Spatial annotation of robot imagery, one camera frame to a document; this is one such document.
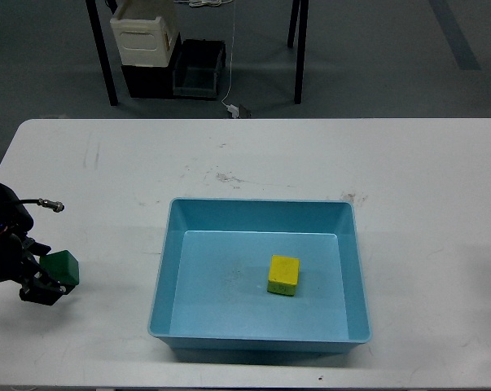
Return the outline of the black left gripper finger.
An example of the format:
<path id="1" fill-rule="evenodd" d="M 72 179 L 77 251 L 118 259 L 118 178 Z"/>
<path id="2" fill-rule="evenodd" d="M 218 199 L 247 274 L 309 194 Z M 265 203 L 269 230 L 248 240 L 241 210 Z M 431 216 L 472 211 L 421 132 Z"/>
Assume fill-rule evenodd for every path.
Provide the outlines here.
<path id="1" fill-rule="evenodd" d="M 25 236 L 21 240 L 22 253 L 27 257 L 43 257 L 51 251 L 51 247 L 46 244 L 38 243 L 35 239 Z"/>
<path id="2" fill-rule="evenodd" d="M 75 286 L 62 285 L 60 281 L 53 279 L 41 267 L 39 258 L 28 257 L 24 261 L 24 278 L 21 283 L 20 299 L 41 305 L 53 305 L 62 296 L 68 295 Z"/>

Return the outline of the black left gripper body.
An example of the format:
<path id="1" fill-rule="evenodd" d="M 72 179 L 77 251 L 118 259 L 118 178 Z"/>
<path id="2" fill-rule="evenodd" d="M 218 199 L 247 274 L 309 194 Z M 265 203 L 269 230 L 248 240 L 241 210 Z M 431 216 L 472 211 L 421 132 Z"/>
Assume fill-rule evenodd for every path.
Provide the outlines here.
<path id="1" fill-rule="evenodd" d="M 22 283 L 24 278 L 24 249 L 20 238 L 8 235 L 0 239 L 0 283 Z"/>

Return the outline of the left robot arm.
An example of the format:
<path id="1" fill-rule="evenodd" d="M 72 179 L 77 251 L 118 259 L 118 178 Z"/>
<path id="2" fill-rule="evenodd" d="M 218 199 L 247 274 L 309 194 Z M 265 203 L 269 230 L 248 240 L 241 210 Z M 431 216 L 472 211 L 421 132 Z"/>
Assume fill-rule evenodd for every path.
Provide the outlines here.
<path id="1" fill-rule="evenodd" d="M 53 253 L 50 246 L 28 236 L 33 218 L 27 204 L 64 211 L 59 201 L 22 200 L 0 183 L 0 283 L 18 283 L 22 301 L 51 306 L 79 284 L 79 265 L 68 250 Z"/>

